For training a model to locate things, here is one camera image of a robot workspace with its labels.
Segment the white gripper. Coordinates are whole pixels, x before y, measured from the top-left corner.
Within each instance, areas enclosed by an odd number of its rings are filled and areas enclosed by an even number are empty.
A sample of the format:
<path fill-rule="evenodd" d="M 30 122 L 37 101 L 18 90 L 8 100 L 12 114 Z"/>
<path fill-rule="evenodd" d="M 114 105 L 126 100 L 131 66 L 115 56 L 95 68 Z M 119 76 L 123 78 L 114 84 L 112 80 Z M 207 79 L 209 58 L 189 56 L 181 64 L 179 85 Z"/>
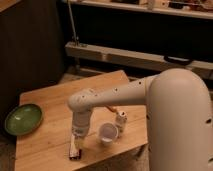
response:
<path fill-rule="evenodd" d="M 88 127 L 73 127 L 72 134 L 74 135 L 74 144 L 77 148 L 83 147 L 85 137 L 89 132 Z"/>

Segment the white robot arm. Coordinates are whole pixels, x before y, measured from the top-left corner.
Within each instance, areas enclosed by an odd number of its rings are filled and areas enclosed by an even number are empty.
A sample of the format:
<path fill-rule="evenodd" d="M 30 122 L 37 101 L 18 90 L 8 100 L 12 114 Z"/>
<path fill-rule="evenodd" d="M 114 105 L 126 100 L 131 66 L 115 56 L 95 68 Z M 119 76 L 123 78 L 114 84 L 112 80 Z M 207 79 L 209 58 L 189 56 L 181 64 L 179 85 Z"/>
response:
<path fill-rule="evenodd" d="M 69 97 L 72 133 L 85 137 L 96 107 L 144 105 L 150 171 L 213 171 L 213 108 L 204 81 L 169 69 L 105 91 Z"/>

